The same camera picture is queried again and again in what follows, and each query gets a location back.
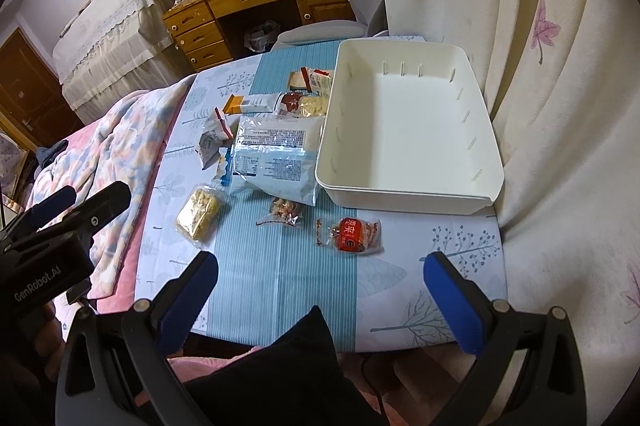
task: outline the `storage bin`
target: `storage bin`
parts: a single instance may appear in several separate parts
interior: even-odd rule
[[[316,178],[344,207],[471,215],[493,204],[502,161],[465,52],[342,42]]]

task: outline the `trash bag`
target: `trash bag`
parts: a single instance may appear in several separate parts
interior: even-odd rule
[[[278,41],[280,25],[273,20],[267,20],[260,26],[255,26],[244,34],[244,46],[255,53],[262,53]]]

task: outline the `table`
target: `table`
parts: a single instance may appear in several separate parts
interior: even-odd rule
[[[327,20],[355,20],[347,0],[184,0],[163,17],[196,71],[249,55],[244,33],[266,20],[282,31]]]
[[[174,228],[177,212],[202,171],[193,143],[213,106],[231,93],[286,88],[300,66],[332,68],[339,42],[288,48],[224,64],[196,78],[162,159],[140,249],[136,298],[153,297],[180,275],[196,249]],[[220,276],[194,331],[248,345],[268,345],[312,305],[319,305],[340,351],[412,348],[452,340],[422,280],[422,259],[439,249],[490,299],[506,298],[504,257],[492,209],[473,216],[420,215],[342,209],[326,194],[305,209],[299,228],[256,226],[271,197],[234,197],[209,249]],[[318,247],[315,221],[345,216],[382,222],[384,250],[346,255]]]

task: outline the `wooden desk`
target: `wooden desk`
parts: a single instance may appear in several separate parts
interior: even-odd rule
[[[251,54],[243,44],[253,26],[274,20],[288,31],[327,20],[355,20],[346,0],[185,0],[164,23],[196,71]]]

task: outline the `orange label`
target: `orange label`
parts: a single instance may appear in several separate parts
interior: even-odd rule
[[[366,249],[362,222],[358,219],[342,219],[337,247],[341,251],[360,253]]]

